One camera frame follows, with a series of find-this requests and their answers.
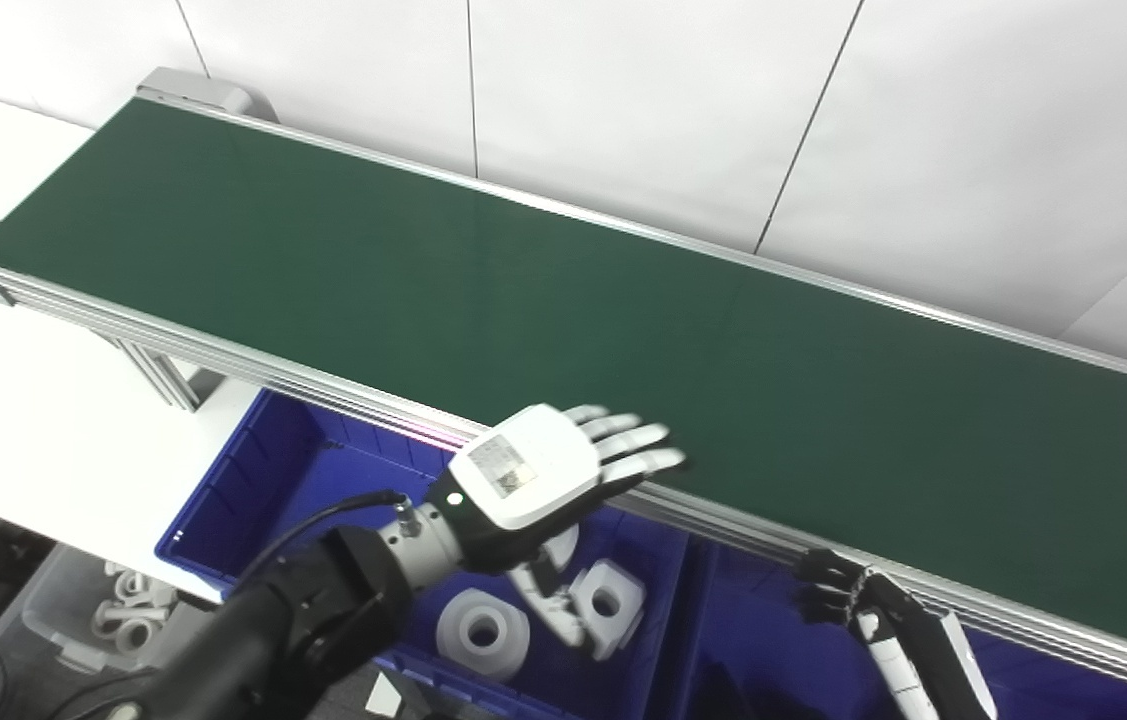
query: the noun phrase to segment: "label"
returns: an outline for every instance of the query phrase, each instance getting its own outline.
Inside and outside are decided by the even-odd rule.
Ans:
[[[536,470],[503,436],[492,436],[471,450],[470,460],[503,498],[536,479]]]

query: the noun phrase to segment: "black cable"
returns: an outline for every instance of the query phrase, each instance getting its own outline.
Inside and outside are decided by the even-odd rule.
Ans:
[[[2,717],[2,711],[5,711],[7,703],[7,691],[11,687],[11,676],[7,675],[7,664],[2,661],[2,655],[0,655],[0,676],[2,678],[2,683],[0,684],[0,717]]]
[[[51,712],[48,712],[46,715],[43,717],[43,720],[56,720],[57,717],[61,717],[61,714],[65,712],[66,706],[73,705],[74,701],[77,701],[79,697],[96,692],[98,691],[98,688],[107,688],[110,685],[116,685],[127,681],[134,681],[136,678],[148,678],[148,676],[153,675],[157,672],[159,672],[157,667],[147,667],[143,670],[136,670],[135,673],[130,673],[127,675],[119,675],[118,678],[101,679],[100,683],[92,683],[91,685],[87,685],[86,688],[79,688],[78,691],[74,692],[74,694],[71,694],[70,697],[65,697],[64,701],[61,701],[60,705],[56,705],[56,710],[52,710]]]
[[[238,580],[234,583],[234,589],[242,588],[248,580],[252,579],[252,575],[256,575],[257,570],[260,570],[266,562],[269,562],[270,558],[274,557],[275,553],[283,550],[285,544],[292,542],[292,539],[299,536],[299,534],[312,528],[317,523],[331,518],[332,515],[338,515],[340,512],[358,510],[363,509],[363,507],[372,507],[374,505],[398,505],[399,503],[406,501],[407,496],[403,494],[391,491],[391,489],[380,489],[380,491],[364,492],[363,495],[347,497],[345,500],[323,507],[320,512],[316,512],[316,514],[300,521],[293,528],[290,528],[289,532],[275,537],[275,541],[267,544],[265,550],[258,552],[257,557],[254,557],[252,561],[248,562],[242,572],[238,575]]]
[[[110,697],[110,700],[98,702],[96,705],[87,708],[83,712],[79,712],[78,715],[70,715],[69,720],[88,720],[88,717],[97,717],[106,710],[114,710],[115,706],[119,706],[123,705],[124,702],[132,701],[133,697]]]

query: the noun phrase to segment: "blue plastic bin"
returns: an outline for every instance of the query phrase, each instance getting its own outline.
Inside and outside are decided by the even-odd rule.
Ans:
[[[284,530],[341,497],[394,488],[419,501],[450,454],[292,398],[261,392],[162,537],[157,554],[228,589],[252,555]],[[387,507],[339,521],[379,527]],[[504,577],[458,574],[417,598],[402,642],[380,657],[409,678],[511,719],[636,720],[645,715],[662,639],[678,588],[687,534],[604,507],[582,522],[564,579],[610,557],[647,587],[630,645],[607,661],[558,641]],[[526,612],[531,647],[522,670],[499,684],[440,659],[434,628],[455,594],[476,587]]]
[[[790,569],[728,546],[694,543],[683,578],[683,629],[659,688],[669,720],[718,717],[728,684],[758,719],[897,720],[863,647],[845,628],[806,625]],[[1127,720],[1127,683],[969,630],[1003,720]],[[800,708],[815,712],[800,715]]]

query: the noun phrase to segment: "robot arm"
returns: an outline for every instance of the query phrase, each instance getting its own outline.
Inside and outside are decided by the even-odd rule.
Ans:
[[[809,623],[842,623],[873,657],[906,720],[994,720],[999,711],[953,612],[933,614],[888,574],[829,550],[804,553],[795,577]]]
[[[505,574],[541,544],[685,455],[664,425],[534,405],[474,438],[420,506],[338,527],[243,579],[192,647],[110,720],[298,720],[402,633],[412,597],[458,570]]]

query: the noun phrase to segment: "white table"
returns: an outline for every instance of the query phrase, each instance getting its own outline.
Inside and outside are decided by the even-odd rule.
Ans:
[[[88,136],[0,104],[0,217]],[[219,598],[153,546],[256,393],[225,381],[185,414],[101,338],[0,306],[0,518]]]

